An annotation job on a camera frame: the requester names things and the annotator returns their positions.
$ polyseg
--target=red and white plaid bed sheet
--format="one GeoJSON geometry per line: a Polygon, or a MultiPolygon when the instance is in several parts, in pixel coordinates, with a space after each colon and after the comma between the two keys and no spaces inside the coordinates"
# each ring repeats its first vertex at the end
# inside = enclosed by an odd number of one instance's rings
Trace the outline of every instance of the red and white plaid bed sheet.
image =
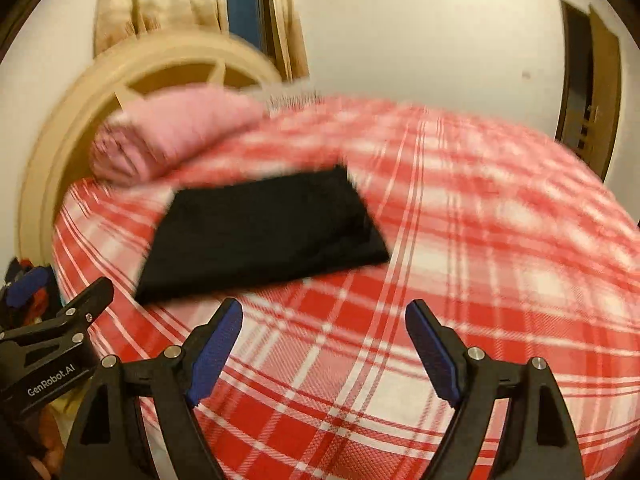
{"type": "MultiPolygon", "coordinates": [[[[452,415],[404,326],[423,298],[494,358],[544,356],[588,479],[640,428],[638,231],[611,193],[542,134],[385,101],[328,98],[231,137],[153,184],[73,185],[55,224],[63,295],[116,287],[94,323],[101,354],[180,344],[222,296],[143,309],[131,298],[176,188],[344,160],[385,237],[388,265],[238,294],[244,325],[198,420],[231,479],[417,479],[452,415]]],[[[473,478],[485,478],[498,402],[473,478]]],[[[154,421],[150,402],[145,416],[154,421]]]]}

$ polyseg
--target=rolled pink blanket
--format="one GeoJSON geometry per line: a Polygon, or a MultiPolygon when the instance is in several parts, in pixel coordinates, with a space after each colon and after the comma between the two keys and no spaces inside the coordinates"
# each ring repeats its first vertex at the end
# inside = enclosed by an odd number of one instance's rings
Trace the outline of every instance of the rolled pink blanket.
{"type": "Polygon", "coordinates": [[[96,177],[120,186],[149,182],[265,113],[263,104],[222,86],[165,88],[111,114],[95,135],[89,164],[96,177]]]}

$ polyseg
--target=wall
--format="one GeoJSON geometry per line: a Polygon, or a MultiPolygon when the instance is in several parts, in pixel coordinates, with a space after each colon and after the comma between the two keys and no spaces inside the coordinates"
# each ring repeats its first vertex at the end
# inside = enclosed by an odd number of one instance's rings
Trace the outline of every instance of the wall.
{"type": "MultiPolygon", "coordinates": [[[[606,186],[640,218],[640,50],[620,37],[623,100],[606,186]]],[[[327,91],[386,96],[498,116],[554,137],[564,83],[559,0],[298,0],[309,66],[327,91]]]]}
{"type": "Polygon", "coordinates": [[[49,111],[93,59],[95,0],[42,0],[0,63],[0,273],[14,251],[22,172],[49,111]]]}

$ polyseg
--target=screw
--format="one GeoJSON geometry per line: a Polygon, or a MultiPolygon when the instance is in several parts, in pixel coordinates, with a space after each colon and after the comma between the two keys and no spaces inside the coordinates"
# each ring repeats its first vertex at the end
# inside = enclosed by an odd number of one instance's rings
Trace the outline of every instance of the screw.
{"type": "Polygon", "coordinates": [[[182,348],[180,348],[178,345],[171,345],[164,350],[164,357],[168,357],[169,359],[175,359],[181,353],[182,353],[182,348]]]}
{"type": "Polygon", "coordinates": [[[118,358],[115,355],[107,355],[102,359],[102,366],[104,368],[113,368],[118,362],[118,358]]]}
{"type": "Polygon", "coordinates": [[[482,359],[484,359],[484,356],[486,355],[484,353],[484,350],[478,348],[477,346],[472,346],[469,350],[466,351],[466,354],[468,354],[468,356],[471,357],[474,361],[482,361],[482,359]]]}
{"type": "Polygon", "coordinates": [[[531,360],[531,364],[538,370],[544,370],[546,368],[546,361],[542,357],[534,357],[531,360]]]}

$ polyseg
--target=mattress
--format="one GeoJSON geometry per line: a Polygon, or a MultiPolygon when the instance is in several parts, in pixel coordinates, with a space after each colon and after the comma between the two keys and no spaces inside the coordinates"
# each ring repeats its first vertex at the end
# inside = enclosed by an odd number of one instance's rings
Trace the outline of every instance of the mattress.
{"type": "MultiPolygon", "coordinates": [[[[326,98],[229,137],[132,189],[75,183],[55,222],[69,299],[99,276],[112,305],[100,354],[124,361],[180,344],[224,295],[142,308],[132,300],[176,189],[221,186],[337,160],[390,250],[389,264],[237,291],[244,325],[196,408],[230,478],[415,479],[451,418],[404,327],[424,299],[468,346],[544,357],[586,476],[604,478],[640,428],[638,230],[597,177],[526,128],[382,100],[326,98]]],[[[496,403],[473,478],[485,478],[506,404],[496,403]]],[[[157,425],[153,405],[143,414],[157,425]]]]}

